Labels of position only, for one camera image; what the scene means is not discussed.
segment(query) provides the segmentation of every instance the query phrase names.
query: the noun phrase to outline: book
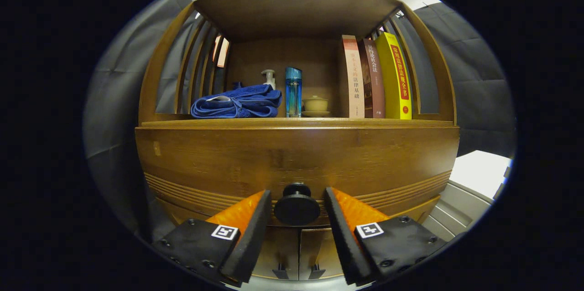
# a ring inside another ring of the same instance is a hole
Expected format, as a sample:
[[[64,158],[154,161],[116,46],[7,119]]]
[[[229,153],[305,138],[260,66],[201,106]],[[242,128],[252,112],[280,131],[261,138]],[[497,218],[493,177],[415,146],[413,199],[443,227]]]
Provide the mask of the book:
[[[342,35],[339,46],[340,116],[365,118],[363,71],[355,36]]]
[[[386,118],[411,120],[412,98],[403,52],[395,35],[381,32],[375,39],[383,75]]]
[[[385,118],[386,98],[377,45],[371,39],[363,39],[357,43],[357,46],[361,58],[361,70],[363,71],[365,118]]]

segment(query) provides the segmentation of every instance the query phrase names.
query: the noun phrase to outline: folded towel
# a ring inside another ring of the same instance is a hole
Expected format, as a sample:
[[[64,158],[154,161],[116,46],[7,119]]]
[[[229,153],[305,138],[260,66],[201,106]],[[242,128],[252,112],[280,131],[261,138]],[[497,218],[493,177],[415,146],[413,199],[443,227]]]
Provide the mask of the folded towel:
[[[201,97],[190,114],[197,119],[273,118],[281,102],[281,91],[271,85],[255,85]]]

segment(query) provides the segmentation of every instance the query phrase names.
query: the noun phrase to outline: wooden panel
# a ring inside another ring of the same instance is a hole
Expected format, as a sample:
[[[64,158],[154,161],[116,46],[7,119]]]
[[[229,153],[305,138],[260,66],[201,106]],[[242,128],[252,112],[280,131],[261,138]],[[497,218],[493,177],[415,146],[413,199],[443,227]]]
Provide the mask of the wooden panel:
[[[382,192],[386,198],[382,202],[377,201],[377,203],[371,203],[371,200],[369,200],[378,198],[379,193],[360,196],[360,200],[381,210],[385,214],[402,214],[403,210],[410,209],[441,192],[446,185],[449,173],[443,173],[427,181],[408,185],[407,187],[398,187]],[[221,212],[244,199],[243,197],[228,196],[221,193],[206,192],[200,189],[186,187],[171,181],[166,181],[149,173],[145,173],[144,175],[146,181],[148,181],[148,186],[159,199],[206,216],[212,216],[217,212]],[[276,202],[277,200],[272,200],[271,205],[274,206]],[[315,222],[309,224],[309,226],[329,226],[323,200],[318,199],[317,202],[321,210],[320,216]],[[271,213],[271,219],[268,224],[269,226],[284,226],[275,218],[273,212]]]
[[[179,69],[179,76],[177,78],[177,89],[175,91],[175,107],[174,113],[179,114],[182,109],[182,91],[184,85],[184,76],[186,75],[186,69],[188,67],[188,62],[190,60],[190,54],[193,52],[194,43],[196,42],[203,25],[205,24],[205,20],[202,19],[198,22],[196,29],[193,32],[193,36],[188,41],[188,45],[186,47],[186,51],[184,52],[183,60],[181,62],[181,69]],[[198,57],[198,52],[200,49],[197,50],[195,57]]]
[[[182,208],[182,207],[177,206],[171,202],[167,202],[159,197],[157,197],[156,200],[158,201],[158,203],[160,203],[162,205],[162,207],[164,208],[168,217],[171,219],[171,222],[177,226],[182,224],[185,220],[190,219],[190,218],[195,218],[195,219],[199,219],[199,220],[207,220],[210,217],[210,216],[207,216],[206,214],[202,214],[200,212],[195,212],[192,210]]]
[[[315,264],[326,270],[321,279],[343,274],[331,229],[303,229],[300,233],[298,280],[307,281]]]
[[[263,189],[271,189],[277,200],[284,186],[296,181],[309,185],[319,201],[324,188],[333,186],[363,196],[386,214],[400,212],[444,189],[458,135],[453,126],[136,129],[142,168],[153,177],[149,183],[158,179],[167,196],[184,202],[173,203],[197,204],[206,214]],[[200,203],[205,197],[196,190],[231,201]]]
[[[227,85],[240,81],[245,87],[265,83],[264,69],[275,71],[276,89],[282,91],[278,117],[286,116],[286,67],[302,70],[302,98],[313,95],[329,100],[329,111],[338,116],[337,49],[340,40],[269,39],[233,43],[229,52]]]
[[[247,119],[194,119],[188,114],[167,114],[183,117],[177,121],[149,121],[141,129],[388,129],[452,127],[452,121],[400,120],[400,119],[349,119],[349,118],[247,118]]]
[[[252,275],[277,279],[272,270],[284,265],[288,278],[298,280],[298,229],[267,227]]]
[[[440,114],[437,114],[436,118],[438,120],[454,121],[454,125],[456,125],[456,99],[454,97],[452,78],[450,77],[450,71],[448,70],[444,55],[438,43],[436,43],[436,39],[434,39],[430,30],[428,30],[420,17],[403,3],[402,12],[422,40],[424,48],[428,52],[430,63],[432,63],[432,69],[434,69],[436,87],[438,88],[438,99],[440,101]],[[423,119],[431,119],[432,117],[434,117],[433,114],[425,114]]]
[[[436,195],[432,197],[432,199],[421,204],[418,204],[413,208],[409,208],[408,210],[392,214],[390,215],[390,219],[398,216],[409,216],[411,219],[422,224],[426,220],[426,218],[428,218],[430,212],[434,210],[434,207],[438,203],[438,200],[440,200],[440,195]]]
[[[194,6],[192,3],[186,6],[163,33],[162,38],[154,49],[152,57],[146,67],[146,72],[144,73],[144,79],[142,81],[142,88],[140,89],[138,123],[154,121],[156,99],[158,98],[158,84],[160,83],[162,67],[167,60],[168,52],[170,51],[177,34],[193,11]]]
[[[363,37],[397,0],[196,0],[197,11],[234,42],[287,37]]]

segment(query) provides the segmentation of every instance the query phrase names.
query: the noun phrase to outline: blue perfume bottle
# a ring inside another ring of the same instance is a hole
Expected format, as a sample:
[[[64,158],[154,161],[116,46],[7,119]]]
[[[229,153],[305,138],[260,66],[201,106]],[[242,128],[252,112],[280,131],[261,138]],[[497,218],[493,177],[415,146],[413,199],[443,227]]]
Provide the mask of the blue perfume bottle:
[[[302,71],[286,68],[286,118],[300,118],[302,106]]]

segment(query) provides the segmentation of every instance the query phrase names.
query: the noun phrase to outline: wooden shelf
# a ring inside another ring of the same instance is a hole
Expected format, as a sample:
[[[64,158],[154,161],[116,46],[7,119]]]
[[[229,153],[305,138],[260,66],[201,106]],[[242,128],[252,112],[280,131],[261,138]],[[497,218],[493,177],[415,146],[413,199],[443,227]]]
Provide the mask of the wooden shelf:
[[[138,129],[388,129],[453,127],[452,121],[349,118],[192,119],[143,122]]]
[[[230,42],[276,37],[364,37],[398,0],[196,0],[194,7]]]

